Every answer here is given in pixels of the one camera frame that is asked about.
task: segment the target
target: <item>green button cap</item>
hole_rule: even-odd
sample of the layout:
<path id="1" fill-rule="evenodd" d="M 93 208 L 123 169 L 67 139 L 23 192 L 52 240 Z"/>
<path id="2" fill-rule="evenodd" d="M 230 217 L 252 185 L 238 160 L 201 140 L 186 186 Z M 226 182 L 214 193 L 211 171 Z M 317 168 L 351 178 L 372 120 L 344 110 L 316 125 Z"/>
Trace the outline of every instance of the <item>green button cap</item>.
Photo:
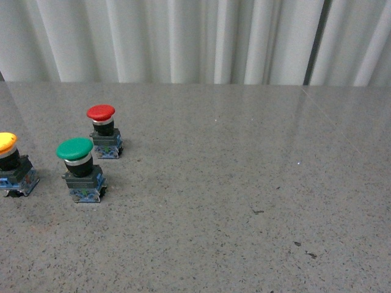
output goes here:
<path id="1" fill-rule="evenodd" d="M 91 140 L 85 137 L 75 137 L 61 143 L 56 153 L 60 159 L 74 161 L 87 156 L 92 148 Z"/>

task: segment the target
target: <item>curtain fold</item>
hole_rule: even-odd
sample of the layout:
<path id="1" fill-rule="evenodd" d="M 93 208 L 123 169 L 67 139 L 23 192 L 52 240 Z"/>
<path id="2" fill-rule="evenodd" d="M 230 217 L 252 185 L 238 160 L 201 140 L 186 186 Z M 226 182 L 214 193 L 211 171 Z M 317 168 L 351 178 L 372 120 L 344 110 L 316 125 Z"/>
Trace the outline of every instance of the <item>curtain fold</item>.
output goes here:
<path id="1" fill-rule="evenodd" d="M 6 81 L 301 85 L 324 0 L 0 1 Z M 391 0 L 333 0 L 310 85 L 391 85 Z"/>

